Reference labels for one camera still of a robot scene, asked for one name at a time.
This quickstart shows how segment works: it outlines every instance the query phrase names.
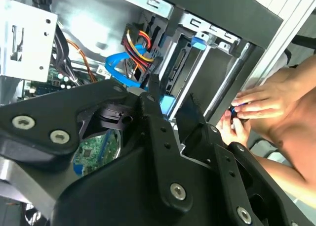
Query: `silver screw head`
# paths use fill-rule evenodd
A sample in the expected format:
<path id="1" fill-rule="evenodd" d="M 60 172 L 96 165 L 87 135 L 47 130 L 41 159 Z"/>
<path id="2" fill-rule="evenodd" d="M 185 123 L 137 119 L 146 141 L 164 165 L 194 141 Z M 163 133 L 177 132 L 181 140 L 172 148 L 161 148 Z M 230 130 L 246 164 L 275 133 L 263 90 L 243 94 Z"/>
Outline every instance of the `silver screw head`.
<path id="1" fill-rule="evenodd" d="M 186 198 L 186 191 L 178 183 L 171 184 L 170 191 L 177 200 L 184 200 Z"/>
<path id="2" fill-rule="evenodd" d="M 150 95 L 147 95 L 147 98 L 148 98 L 150 101 L 155 101 L 155 99 L 154 99 L 152 96 L 150 96 Z"/>
<path id="3" fill-rule="evenodd" d="M 122 89 L 121 89 L 119 86 L 114 86 L 113 88 L 114 88 L 114 90 L 116 90 L 116 91 L 122 91 Z"/>
<path id="4" fill-rule="evenodd" d="M 21 130 L 29 130 L 35 126 L 35 120 L 29 116 L 16 116 L 12 119 L 12 125 Z"/>
<path id="5" fill-rule="evenodd" d="M 238 207 L 237 213 L 245 224 L 250 225 L 252 223 L 250 214 L 243 207 Z"/>
<path id="6" fill-rule="evenodd" d="M 215 132 L 215 133 L 218 132 L 218 130 L 214 126 L 211 126 L 211 130 L 213 130 L 213 132 Z"/>
<path id="7" fill-rule="evenodd" d="M 241 152 L 244 152 L 244 148 L 242 146 L 240 146 L 240 144 L 237 145 L 238 149 L 241 151 Z"/>
<path id="8" fill-rule="evenodd" d="M 70 140 L 70 136 L 66 131 L 56 130 L 50 133 L 50 139 L 53 143 L 65 144 Z"/>

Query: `red wire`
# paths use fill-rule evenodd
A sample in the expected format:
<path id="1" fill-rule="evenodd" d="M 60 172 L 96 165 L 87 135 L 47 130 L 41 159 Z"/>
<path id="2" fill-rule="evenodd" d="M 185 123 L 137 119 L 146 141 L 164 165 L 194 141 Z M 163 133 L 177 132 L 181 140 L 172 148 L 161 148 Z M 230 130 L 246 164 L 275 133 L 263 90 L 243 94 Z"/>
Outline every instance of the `red wire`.
<path id="1" fill-rule="evenodd" d="M 141 37 L 145 38 L 147 41 L 147 48 L 150 49 L 150 47 L 152 46 L 152 41 L 149 39 L 148 36 L 146 36 L 145 34 L 143 34 L 142 32 L 139 32 L 139 34 Z"/>
<path id="2" fill-rule="evenodd" d="M 124 47 L 125 49 L 127 49 L 130 53 L 130 48 L 128 46 L 126 46 L 126 41 L 124 41 Z M 140 69 L 142 69 L 144 72 L 146 71 L 146 69 L 143 67 L 143 62 L 140 62 L 136 57 L 134 57 L 133 55 L 130 55 L 130 58 L 139 66 Z"/>
<path id="3" fill-rule="evenodd" d="M 130 53 L 133 54 L 133 50 L 132 50 L 131 47 L 128 46 L 127 41 L 124 40 L 123 43 L 124 43 L 125 49 L 127 49 Z M 135 58 L 138 63 L 141 63 L 141 64 L 143 64 L 145 67 L 148 67 L 149 64 L 148 64 L 147 62 L 145 62 L 144 60 L 141 60 L 138 56 L 133 56 L 133 58 Z"/>

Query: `green circuit board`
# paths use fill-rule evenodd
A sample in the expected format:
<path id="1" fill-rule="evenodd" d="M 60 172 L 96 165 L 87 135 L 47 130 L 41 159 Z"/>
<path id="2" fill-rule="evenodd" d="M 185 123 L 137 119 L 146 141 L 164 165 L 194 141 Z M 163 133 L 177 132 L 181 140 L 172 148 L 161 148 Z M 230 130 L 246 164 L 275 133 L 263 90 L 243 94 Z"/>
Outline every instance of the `green circuit board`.
<path id="1" fill-rule="evenodd" d="M 83 166 L 82 175 L 85 176 L 105 164 L 114 160 L 118 151 L 118 141 L 112 132 L 104 143 L 106 135 L 83 141 L 75 155 L 74 163 Z"/>

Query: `finger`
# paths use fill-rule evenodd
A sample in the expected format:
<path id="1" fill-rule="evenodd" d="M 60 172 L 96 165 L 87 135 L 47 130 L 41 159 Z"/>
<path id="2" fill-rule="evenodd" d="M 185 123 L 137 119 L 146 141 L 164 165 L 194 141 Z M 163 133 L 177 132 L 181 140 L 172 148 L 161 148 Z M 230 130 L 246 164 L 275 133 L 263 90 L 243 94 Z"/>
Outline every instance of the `finger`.
<path id="1" fill-rule="evenodd" d="M 225 111 L 224 120 L 223 120 L 223 131 L 226 133 L 230 133 L 231 129 L 231 112 Z"/>
<path id="2" fill-rule="evenodd" d="M 221 117 L 221 119 L 219 120 L 219 122 L 216 125 L 216 128 L 219 130 L 223 129 L 223 121 L 224 121 L 224 115 Z"/>
<path id="3" fill-rule="evenodd" d="M 250 124 L 250 121 L 247 120 L 246 122 L 244 122 L 243 124 L 243 128 L 246 130 L 247 133 L 250 133 L 250 130 L 251 130 L 251 124 Z"/>
<path id="4" fill-rule="evenodd" d="M 282 115 L 284 112 L 277 109 L 267 109 L 261 111 L 239 112 L 237 117 L 241 119 L 261 119 L 273 118 Z"/>
<path id="5" fill-rule="evenodd" d="M 235 132 L 236 132 L 237 137 L 244 137 L 246 134 L 246 130 L 244 129 L 240 119 L 233 118 L 233 123 L 235 126 Z"/>
<path id="6" fill-rule="evenodd" d="M 246 96 L 243 96 L 243 97 L 240 97 L 240 98 L 233 100 L 232 105 L 238 106 L 238 105 L 242 105 L 242 104 L 248 103 L 248 102 L 264 100 L 264 99 L 267 99 L 269 96 L 270 95 L 267 91 L 255 92 L 255 93 L 251 93 L 251 94 L 248 94 Z"/>
<path id="7" fill-rule="evenodd" d="M 254 101 L 250 104 L 235 107 L 236 112 L 261 111 L 266 109 L 280 109 L 281 105 L 277 99 L 268 98 L 266 100 Z"/>
<path id="8" fill-rule="evenodd" d="M 258 86 L 258 87 L 248 89 L 245 91 L 240 91 L 239 93 L 237 93 L 236 97 L 243 97 L 254 92 L 263 91 L 264 89 L 265 89 L 265 86 Z"/>

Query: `human hand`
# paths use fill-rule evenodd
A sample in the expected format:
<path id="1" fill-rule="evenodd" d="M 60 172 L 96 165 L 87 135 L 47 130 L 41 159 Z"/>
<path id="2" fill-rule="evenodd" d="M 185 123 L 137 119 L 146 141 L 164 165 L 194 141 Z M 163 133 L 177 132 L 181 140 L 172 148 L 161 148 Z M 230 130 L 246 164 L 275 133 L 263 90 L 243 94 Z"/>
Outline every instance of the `human hand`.
<path id="1" fill-rule="evenodd" d="M 231 142 L 239 142 L 247 146 L 247 140 L 250 133 L 250 122 L 247 121 L 243 125 L 238 118 L 233 118 L 235 130 L 231 128 L 231 113 L 226 111 L 218 122 L 216 128 L 221 133 L 223 142 L 229 145 Z"/>
<path id="2" fill-rule="evenodd" d="M 232 105 L 239 118 L 259 119 L 282 115 L 294 101 L 296 99 L 289 83 L 266 83 L 238 93 Z"/>

